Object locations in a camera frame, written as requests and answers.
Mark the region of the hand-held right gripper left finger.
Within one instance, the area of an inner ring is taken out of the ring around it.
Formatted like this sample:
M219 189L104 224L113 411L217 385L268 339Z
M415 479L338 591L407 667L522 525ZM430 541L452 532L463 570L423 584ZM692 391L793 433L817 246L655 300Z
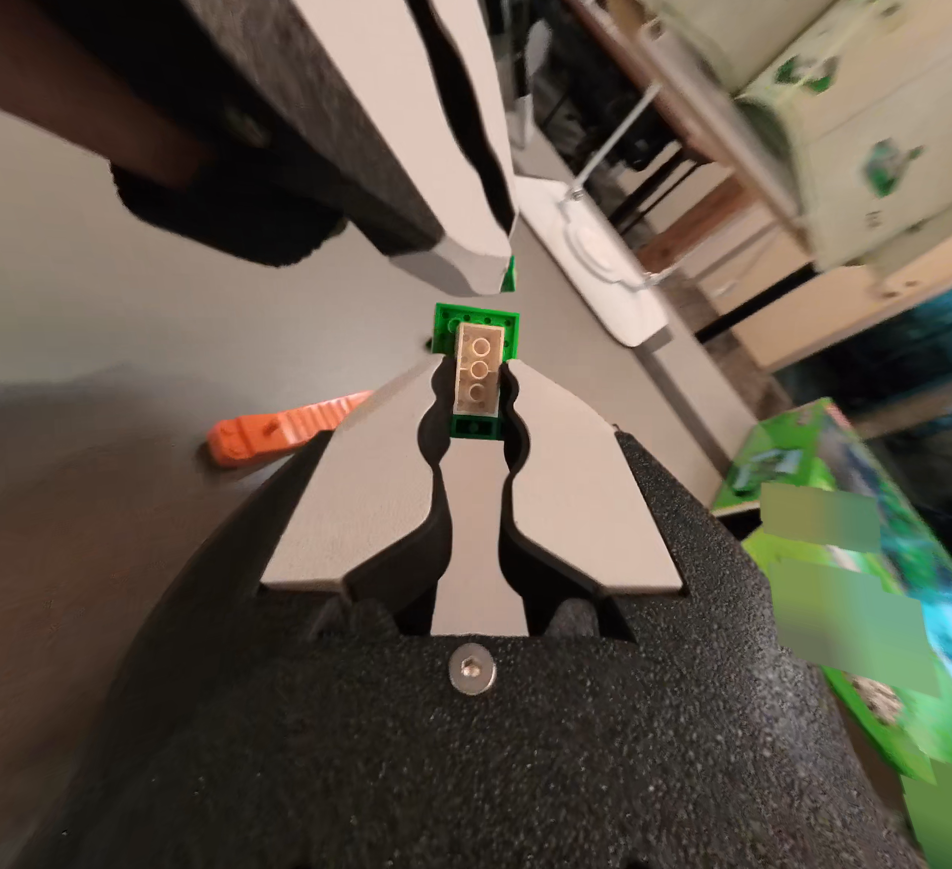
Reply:
M268 589L414 605L449 565L441 464L455 360L431 354L331 435L261 577Z

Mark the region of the lego instruction booklet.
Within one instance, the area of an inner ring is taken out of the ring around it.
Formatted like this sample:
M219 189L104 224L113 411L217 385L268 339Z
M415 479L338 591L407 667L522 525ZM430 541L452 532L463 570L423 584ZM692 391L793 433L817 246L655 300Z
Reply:
M951 0L636 0L767 135L815 267L950 237Z

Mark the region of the wooden side table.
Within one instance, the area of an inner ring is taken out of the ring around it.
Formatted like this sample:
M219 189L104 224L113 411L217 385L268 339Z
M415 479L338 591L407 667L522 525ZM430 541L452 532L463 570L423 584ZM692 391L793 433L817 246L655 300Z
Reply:
M638 259L659 272L710 240L750 208L767 212L768 226L804 243L794 185L779 158L755 132L740 105L720 86L705 60L660 17L637 0L556 0L625 81L644 96L681 142L688 161L708 161L728 176L642 248Z

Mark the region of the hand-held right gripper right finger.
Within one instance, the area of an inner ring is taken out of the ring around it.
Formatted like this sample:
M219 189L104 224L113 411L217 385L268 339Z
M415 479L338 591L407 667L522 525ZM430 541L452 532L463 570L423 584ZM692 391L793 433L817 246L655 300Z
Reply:
M504 365L500 566L523 601L679 593L683 578L616 437L574 394Z

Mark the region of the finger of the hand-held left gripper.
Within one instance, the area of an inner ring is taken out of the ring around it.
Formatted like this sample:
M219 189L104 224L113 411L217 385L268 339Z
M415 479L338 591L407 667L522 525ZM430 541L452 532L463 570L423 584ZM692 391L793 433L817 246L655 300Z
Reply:
M488 209L475 170L450 132L435 65L423 37L423 0L290 0L326 53L331 72L356 102L345 118L351 141L382 146L354 167L337 156L341 174L366 199L388 203L387 220L363 220L370 205L347 212L398 268L456 297L489 297L513 256Z
M506 113L484 0L423 0L423 37L450 132L475 170L487 208L503 233L517 210Z

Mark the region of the white lego brick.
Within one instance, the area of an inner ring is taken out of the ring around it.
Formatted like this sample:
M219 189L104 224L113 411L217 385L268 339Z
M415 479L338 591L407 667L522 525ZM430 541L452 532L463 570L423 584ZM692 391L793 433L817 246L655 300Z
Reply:
M506 331L499 325L462 321L456 332L456 378L453 413L495 418Z

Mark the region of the green lego box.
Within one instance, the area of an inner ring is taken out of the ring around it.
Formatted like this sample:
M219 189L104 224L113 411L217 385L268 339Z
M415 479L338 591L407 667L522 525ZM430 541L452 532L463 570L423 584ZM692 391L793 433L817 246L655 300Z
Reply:
M756 425L711 512L768 577L779 641L820 667L950 867L950 557L830 399Z

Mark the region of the white and black device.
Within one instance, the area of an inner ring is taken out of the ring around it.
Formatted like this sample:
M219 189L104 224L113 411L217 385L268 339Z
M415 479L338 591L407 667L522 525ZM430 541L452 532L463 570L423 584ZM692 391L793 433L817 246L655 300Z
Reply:
M529 24L512 23L509 32L509 68L514 96L516 129L514 144L527 148L536 122L534 79L545 65L552 42L552 29L542 18Z

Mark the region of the green lego plate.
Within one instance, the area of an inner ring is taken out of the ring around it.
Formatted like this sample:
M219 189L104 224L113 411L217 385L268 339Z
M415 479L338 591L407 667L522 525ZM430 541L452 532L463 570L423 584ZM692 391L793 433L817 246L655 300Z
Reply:
M430 349L435 354L452 357L456 377L456 332L464 320L499 325L505 328L506 344L503 363L517 358L520 339L520 315L514 312L478 308L460 304L437 304L434 312L433 336ZM455 399L455 379L453 405ZM504 419L501 414L501 370L499 379L499 410L495 418L476 418L450 414L450 434L457 438L498 441L503 438Z

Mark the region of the orange brick separator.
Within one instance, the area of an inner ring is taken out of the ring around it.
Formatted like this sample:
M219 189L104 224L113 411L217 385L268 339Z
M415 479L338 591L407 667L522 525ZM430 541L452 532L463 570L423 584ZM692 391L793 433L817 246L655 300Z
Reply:
M223 469L282 458L305 446L317 434L335 430L372 393L361 391L290 410L221 421L208 431L209 456Z

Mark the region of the person's left hand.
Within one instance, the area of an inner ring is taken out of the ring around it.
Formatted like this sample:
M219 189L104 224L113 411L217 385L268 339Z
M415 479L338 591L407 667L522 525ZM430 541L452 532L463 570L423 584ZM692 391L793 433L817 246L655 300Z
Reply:
M1 0L1 110L165 188L187 187L216 158L33 0Z

